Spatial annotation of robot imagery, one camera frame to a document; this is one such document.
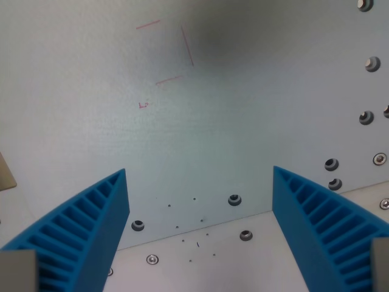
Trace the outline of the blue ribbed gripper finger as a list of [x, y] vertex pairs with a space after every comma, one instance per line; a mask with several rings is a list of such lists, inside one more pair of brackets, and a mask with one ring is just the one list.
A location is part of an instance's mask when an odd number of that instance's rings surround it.
[[36, 252], [39, 291], [103, 291], [128, 216], [121, 169], [50, 211], [2, 250]]
[[370, 246], [388, 236], [388, 223], [277, 166], [272, 210], [309, 291], [373, 290]]

